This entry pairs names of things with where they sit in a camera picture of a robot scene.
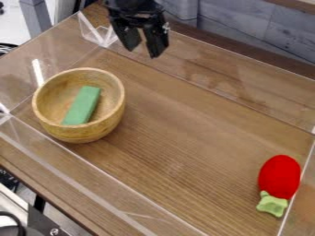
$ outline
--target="gray wall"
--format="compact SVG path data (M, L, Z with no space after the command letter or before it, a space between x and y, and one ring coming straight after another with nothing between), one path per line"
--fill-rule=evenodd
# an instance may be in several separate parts
M161 2L175 17L201 29L315 63L315 15L264 0Z

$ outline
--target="green sponge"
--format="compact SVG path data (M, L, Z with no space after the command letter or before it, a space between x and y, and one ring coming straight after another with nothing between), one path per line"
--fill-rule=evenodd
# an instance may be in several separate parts
M91 86L82 87L62 124L86 124L97 108L101 95L101 88Z

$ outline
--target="red strawberry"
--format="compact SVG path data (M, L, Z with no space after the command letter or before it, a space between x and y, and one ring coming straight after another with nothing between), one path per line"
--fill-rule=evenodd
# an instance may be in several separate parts
M284 215L289 201L301 184L301 166L292 157L280 155L269 159L261 169L261 204L258 210Z

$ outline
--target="wooden bowl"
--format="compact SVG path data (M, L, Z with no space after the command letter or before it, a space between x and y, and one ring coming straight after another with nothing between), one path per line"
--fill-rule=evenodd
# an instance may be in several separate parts
M103 90L90 123L62 125L83 86ZM89 143L103 138L119 124L125 104L126 94L121 80L111 73L94 68L78 68L55 75L39 88L33 100L43 128L51 136L69 143Z

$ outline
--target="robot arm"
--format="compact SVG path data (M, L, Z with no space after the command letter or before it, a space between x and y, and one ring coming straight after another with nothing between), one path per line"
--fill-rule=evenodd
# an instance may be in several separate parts
M125 47L133 51L142 42L138 29L145 31L151 58L169 47L169 23L165 8L154 0L107 0L110 21Z

